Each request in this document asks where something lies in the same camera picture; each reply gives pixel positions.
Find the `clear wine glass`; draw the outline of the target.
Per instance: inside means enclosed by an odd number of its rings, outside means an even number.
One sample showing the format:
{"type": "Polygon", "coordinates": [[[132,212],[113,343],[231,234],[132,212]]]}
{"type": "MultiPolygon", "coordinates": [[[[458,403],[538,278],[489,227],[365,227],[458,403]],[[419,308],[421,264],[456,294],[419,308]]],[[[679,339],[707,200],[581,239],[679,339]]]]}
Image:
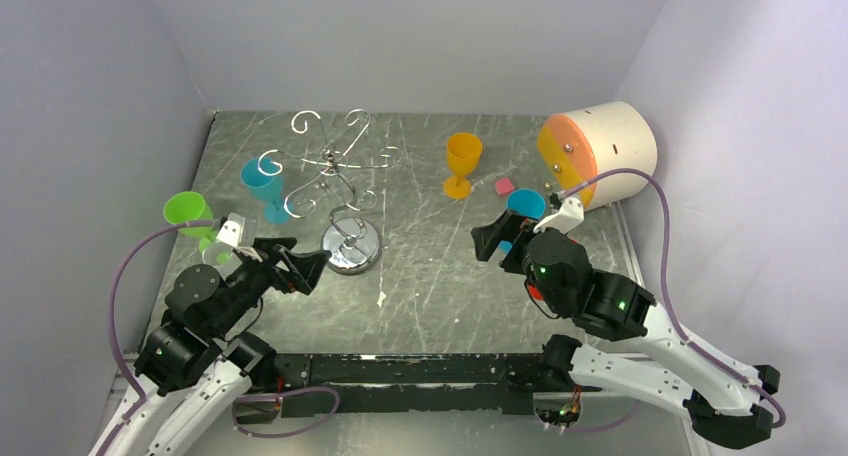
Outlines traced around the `clear wine glass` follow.
{"type": "Polygon", "coordinates": [[[231,255],[232,247],[219,241],[210,243],[201,251],[202,262],[215,267],[225,265],[230,260],[231,255]]]}

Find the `red plastic wine glass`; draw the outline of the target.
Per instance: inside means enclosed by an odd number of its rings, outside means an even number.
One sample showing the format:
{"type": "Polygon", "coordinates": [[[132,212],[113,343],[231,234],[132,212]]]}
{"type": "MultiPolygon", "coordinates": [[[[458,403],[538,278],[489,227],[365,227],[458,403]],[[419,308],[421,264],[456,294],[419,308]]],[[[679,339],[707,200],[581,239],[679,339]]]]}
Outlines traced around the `red plastic wine glass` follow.
{"type": "Polygon", "coordinates": [[[528,292],[528,295],[533,300],[536,300],[536,301],[543,301],[544,300],[543,295],[539,292],[539,290],[531,282],[526,281],[525,282],[525,288],[528,292]]]}

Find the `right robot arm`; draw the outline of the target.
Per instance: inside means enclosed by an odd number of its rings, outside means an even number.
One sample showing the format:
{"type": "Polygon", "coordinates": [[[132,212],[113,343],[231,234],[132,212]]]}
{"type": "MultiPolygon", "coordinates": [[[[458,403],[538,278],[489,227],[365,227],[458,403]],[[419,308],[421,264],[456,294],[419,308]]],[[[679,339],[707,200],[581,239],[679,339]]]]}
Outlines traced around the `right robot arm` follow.
{"type": "Polygon", "coordinates": [[[472,229],[476,259],[486,262],[501,242],[510,242],[500,267],[523,276],[528,296],[544,302],[548,317],[569,320],[590,336],[623,343],[651,360],[631,361],[553,335],[539,363],[548,388],[602,388],[686,414],[696,434],[728,449],[765,441],[786,423],[774,397],[780,383],[776,368],[747,365],[716,350],[686,332],[638,283],[594,268],[582,245],[534,224],[506,210],[495,222],[472,229]]]}

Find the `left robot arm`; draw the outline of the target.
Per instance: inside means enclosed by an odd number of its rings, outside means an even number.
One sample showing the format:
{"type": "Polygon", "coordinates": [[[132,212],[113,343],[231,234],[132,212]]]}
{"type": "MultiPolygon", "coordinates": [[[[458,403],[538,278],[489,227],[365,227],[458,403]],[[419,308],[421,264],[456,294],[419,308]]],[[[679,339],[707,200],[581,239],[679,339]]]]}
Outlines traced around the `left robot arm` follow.
{"type": "Polygon", "coordinates": [[[242,247],[228,276],[197,264],[180,273],[166,297],[163,322],[145,340],[129,388],[91,452],[94,455],[183,455],[242,396],[275,409],[297,392],[308,369],[297,360],[281,374],[276,351],[244,330],[227,335],[269,289],[310,294],[331,257],[296,253],[294,238],[259,238],[242,247]]]}

